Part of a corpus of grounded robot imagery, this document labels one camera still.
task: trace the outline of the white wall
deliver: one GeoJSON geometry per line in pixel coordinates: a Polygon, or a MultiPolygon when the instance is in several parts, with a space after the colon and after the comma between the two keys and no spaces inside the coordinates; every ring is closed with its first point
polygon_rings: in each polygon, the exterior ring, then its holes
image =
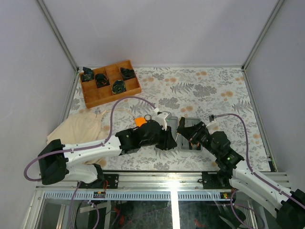
{"type": "Polygon", "coordinates": [[[277,0],[45,2],[79,66],[241,66],[277,0]]]}
{"type": "Polygon", "coordinates": [[[35,188],[23,170],[58,125],[73,70],[35,0],[2,1],[0,21],[0,228],[18,229],[35,188]]]}
{"type": "Polygon", "coordinates": [[[305,1],[286,1],[248,67],[264,126],[282,171],[305,191],[305,1]]]}

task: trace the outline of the orange object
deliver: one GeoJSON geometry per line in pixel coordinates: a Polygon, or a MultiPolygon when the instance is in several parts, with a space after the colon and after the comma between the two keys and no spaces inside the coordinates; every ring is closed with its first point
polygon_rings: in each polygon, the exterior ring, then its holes
{"type": "Polygon", "coordinates": [[[135,118],[134,119],[136,126],[140,127],[142,126],[144,123],[146,123],[145,118],[140,117],[140,118],[135,118]]]}

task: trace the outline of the patterned table surface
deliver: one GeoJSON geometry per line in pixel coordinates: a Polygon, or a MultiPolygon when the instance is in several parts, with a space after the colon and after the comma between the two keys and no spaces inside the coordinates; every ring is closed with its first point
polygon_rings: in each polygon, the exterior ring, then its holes
{"type": "MultiPolygon", "coordinates": [[[[210,114],[236,113],[246,122],[249,135],[249,154],[253,167],[270,171],[266,152],[250,103],[240,68],[135,68],[145,98],[177,117],[199,117],[206,124],[210,114]]],[[[114,102],[86,109],[80,82],[77,85],[70,114],[111,110],[114,102]]],[[[134,118],[151,114],[150,106],[137,99],[125,99],[114,112],[114,133],[135,127],[134,118]]],[[[110,112],[102,118],[102,126],[109,133],[110,112]]],[[[226,132],[231,147],[245,158],[244,129],[236,117],[218,118],[215,130],[226,132]]],[[[216,171],[215,157],[208,151],[182,152],[178,149],[162,151],[153,146],[143,147],[137,153],[107,157],[99,164],[108,170],[171,170],[216,171]]]]}

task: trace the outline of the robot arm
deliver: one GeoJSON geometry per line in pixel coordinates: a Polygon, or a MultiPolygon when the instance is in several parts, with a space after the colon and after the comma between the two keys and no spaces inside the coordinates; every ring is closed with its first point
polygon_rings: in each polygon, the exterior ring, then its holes
{"type": "Polygon", "coordinates": [[[302,229],[305,227],[305,209],[289,198],[292,197],[304,205],[305,193],[299,189],[292,192],[259,171],[250,170],[244,158],[230,147],[231,142],[224,132],[217,131],[209,134],[203,122],[184,127],[183,117],[177,132],[192,144],[200,143],[216,157],[216,163],[220,168],[217,172],[220,183],[223,184],[228,180],[232,187],[243,191],[257,201],[276,218],[282,228],[302,229]]]}
{"type": "Polygon", "coordinates": [[[75,145],[62,145],[60,139],[50,142],[39,156],[63,150],[64,153],[54,154],[39,160],[41,179],[44,185],[62,180],[79,180],[86,184],[103,182],[102,168],[97,165],[84,165],[89,160],[106,156],[119,156],[137,152],[142,146],[155,145],[161,150],[175,148],[171,127],[166,119],[169,112],[159,112],[156,121],[149,120],[140,127],[117,132],[109,140],[98,140],[75,145]]]}

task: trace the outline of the wooden tray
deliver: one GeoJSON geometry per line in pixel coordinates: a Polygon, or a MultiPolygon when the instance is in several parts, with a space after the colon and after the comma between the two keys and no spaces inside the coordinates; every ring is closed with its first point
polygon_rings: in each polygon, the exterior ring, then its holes
{"type": "Polygon", "coordinates": [[[96,81],[90,80],[88,82],[81,81],[82,92],[85,99],[85,104],[87,108],[95,107],[101,104],[106,104],[123,97],[134,95],[141,92],[141,86],[139,84],[137,76],[135,78],[124,80],[126,85],[126,91],[113,94],[111,87],[117,80],[123,80],[120,68],[133,69],[132,63],[127,60],[112,65],[108,65],[102,68],[94,69],[94,76],[98,73],[103,73],[107,79],[109,79],[110,85],[97,88],[96,81]]]}

